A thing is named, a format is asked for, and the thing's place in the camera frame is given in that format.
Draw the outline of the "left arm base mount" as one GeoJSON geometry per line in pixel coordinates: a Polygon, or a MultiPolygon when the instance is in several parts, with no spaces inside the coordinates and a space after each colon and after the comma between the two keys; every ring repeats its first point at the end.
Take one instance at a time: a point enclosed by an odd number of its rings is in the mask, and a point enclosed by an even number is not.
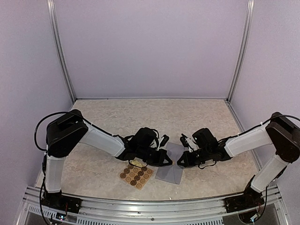
{"type": "Polygon", "coordinates": [[[78,214],[82,200],[76,197],[63,195],[62,192],[44,193],[41,204],[52,209],[78,214]]]}

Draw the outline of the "grey envelope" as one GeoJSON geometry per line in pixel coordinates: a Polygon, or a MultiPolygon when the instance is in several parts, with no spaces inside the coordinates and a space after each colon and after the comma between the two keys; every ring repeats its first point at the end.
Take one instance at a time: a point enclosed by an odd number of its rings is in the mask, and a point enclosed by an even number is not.
{"type": "Polygon", "coordinates": [[[159,167],[155,179],[179,185],[183,174],[183,167],[177,165],[177,160],[181,157],[184,147],[169,142],[166,146],[166,150],[168,156],[172,161],[176,161],[176,164],[159,167]]]}

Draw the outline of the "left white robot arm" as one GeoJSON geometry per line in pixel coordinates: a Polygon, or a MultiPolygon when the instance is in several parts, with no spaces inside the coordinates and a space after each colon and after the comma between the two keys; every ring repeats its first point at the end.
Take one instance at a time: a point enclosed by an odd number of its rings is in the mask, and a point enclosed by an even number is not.
{"type": "Polygon", "coordinates": [[[173,163],[164,149],[169,141],[154,128],[142,127],[133,135],[112,134],[84,118],[81,111],[55,112],[45,116],[36,125],[36,130],[47,119],[54,117],[46,126],[45,152],[43,161],[44,183],[47,200],[53,207],[62,208],[66,199],[61,195],[61,182],[65,160],[79,145],[95,150],[120,161],[142,160],[146,165],[163,167],[173,163]]]}

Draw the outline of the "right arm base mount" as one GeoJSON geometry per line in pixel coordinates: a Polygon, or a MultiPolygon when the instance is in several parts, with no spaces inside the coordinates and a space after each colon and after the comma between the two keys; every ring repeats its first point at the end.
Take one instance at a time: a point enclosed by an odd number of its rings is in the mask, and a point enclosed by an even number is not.
{"type": "Polygon", "coordinates": [[[256,191],[244,191],[241,195],[225,198],[224,203],[226,212],[231,213],[263,205],[265,204],[265,201],[262,193],[256,191]]]}

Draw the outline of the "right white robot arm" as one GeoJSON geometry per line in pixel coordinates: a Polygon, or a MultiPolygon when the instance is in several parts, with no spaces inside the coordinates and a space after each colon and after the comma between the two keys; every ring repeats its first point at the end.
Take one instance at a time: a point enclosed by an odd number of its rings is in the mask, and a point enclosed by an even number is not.
{"type": "Polygon", "coordinates": [[[234,136],[217,140],[208,128],[201,128],[192,137],[180,137],[187,148],[177,161],[184,168],[200,166],[212,160],[227,161],[246,151],[273,145],[276,149],[273,157],[248,183],[240,204],[250,208],[260,194],[273,180],[277,179],[289,164],[300,157],[300,128],[291,120],[291,115],[275,112],[266,121],[234,136]]]}

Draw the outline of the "brown sticker sheet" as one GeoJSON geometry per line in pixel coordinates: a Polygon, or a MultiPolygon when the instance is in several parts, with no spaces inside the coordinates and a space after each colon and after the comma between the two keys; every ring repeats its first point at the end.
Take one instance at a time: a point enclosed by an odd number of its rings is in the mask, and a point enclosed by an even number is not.
{"type": "Polygon", "coordinates": [[[142,190],[153,174],[154,171],[147,165],[137,160],[129,160],[127,166],[119,174],[119,178],[130,186],[142,190]]]}

